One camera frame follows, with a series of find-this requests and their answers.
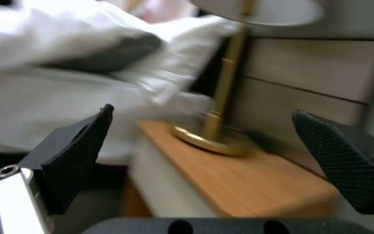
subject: silver metal arm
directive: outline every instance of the silver metal arm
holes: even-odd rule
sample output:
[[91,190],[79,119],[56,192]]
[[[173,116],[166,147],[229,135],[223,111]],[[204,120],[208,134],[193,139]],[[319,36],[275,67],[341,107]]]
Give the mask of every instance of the silver metal arm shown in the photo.
[[0,232],[49,233],[26,180],[26,174],[32,171],[21,171],[16,165],[0,170]]

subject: circular lamp base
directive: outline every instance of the circular lamp base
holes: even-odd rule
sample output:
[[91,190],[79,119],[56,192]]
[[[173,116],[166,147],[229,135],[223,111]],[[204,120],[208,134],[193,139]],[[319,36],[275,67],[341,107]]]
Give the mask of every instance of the circular lamp base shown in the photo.
[[245,157],[254,148],[252,140],[240,132],[224,128],[217,141],[208,140],[200,136],[204,120],[175,124],[172,132],[181,140],[196,147],[208,150],[217,154],[234,157]]

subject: bolt hole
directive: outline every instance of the bolt hole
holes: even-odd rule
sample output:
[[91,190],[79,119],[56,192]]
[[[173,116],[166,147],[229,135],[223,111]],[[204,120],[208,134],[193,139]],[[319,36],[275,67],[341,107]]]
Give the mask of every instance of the bolt hole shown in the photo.
[[7,167],[7,168],[4,168],[1,170],[1,174],[7,174],[7,173],[10,173],[14,170],[14,167],[13,166],[10,166],[10,167]]
[[168,234],[193,234],[193,226],[185,220],[176,220],[169,225]]
[[269,220],[264,224],[264,234],[289,234],[289,231],[282,222]]

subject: white lampshade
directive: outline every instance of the white lampshade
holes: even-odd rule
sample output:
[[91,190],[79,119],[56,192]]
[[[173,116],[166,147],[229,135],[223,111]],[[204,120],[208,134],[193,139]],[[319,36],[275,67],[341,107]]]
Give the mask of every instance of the white lampshade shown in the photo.
[[[243,22],[243,0],[192,0],[200,9],[223,18]],[[254,13],[245,22],[291,27],[315,22],[324,16],[318,0],[255,0]]]

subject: gray pillow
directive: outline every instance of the gray pillow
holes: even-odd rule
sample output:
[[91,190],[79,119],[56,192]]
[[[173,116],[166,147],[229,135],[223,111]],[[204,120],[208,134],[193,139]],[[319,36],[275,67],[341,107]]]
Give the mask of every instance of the gray pillow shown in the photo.
[[125,38],[109,48],[84,58],[67,59],[46,66],[98,74],[116,72],[156,51],[160,45],[160,38],[154,34]]

